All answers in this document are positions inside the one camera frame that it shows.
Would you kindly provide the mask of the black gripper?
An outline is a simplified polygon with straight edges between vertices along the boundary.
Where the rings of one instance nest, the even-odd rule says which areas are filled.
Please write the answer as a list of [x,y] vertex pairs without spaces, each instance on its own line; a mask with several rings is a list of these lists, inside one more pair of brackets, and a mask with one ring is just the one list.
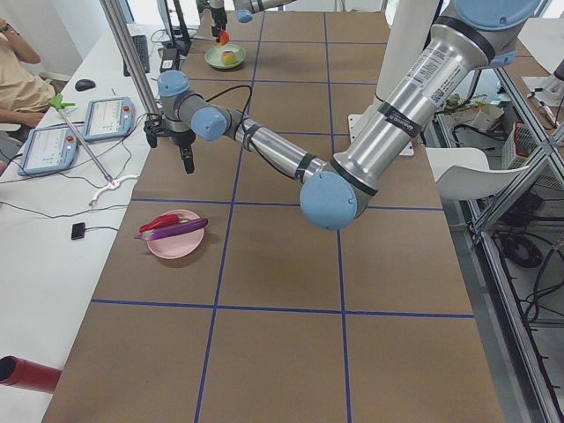
[[223,0],[209,0],[209,7],[211,9],[211,17],[214,26],[211,27],[211,34],[215,39],[218,39],[218,27],[226,31],[227,15]]
[[144,132],[151,148],[157,147],[159,138],[171,138],[175,145],[179,145],[185,172],[194,173],[195,164],[191,144],[196,140],[196,134],[183,122],[167,119],[164,115],[149,115],[145,119]]

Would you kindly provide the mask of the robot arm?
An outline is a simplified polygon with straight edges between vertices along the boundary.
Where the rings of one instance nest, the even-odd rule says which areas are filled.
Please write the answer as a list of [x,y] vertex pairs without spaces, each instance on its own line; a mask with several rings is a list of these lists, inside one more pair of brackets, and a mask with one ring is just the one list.
[[[279,7],[292,3],[293,0],[233,0],[235,17],[240,23],[250,22],[254,15],[273,7]],[[207,2],[211,10],[212,26],[211,34],[219,41],[222,31],[226,31],[227,15],[223,0],[210,0]]]
[[423,41],[413,35],[405,47],[396,40],[388,51],[404,59],[396,82],[356,120],[351,143],[329,161],[302,150],[243,112],[211,104],[178,70],[157,81],[165,117],[202,139],[230,137],[301,184],[305,217],[321,229],[350,225],[379,189],[383,172],[424,129],[471,72],[510,64],[516,39],[537,9],[534,1],[452,1],[432,18],[421,9],[403,8],[405,23],[420,23]]

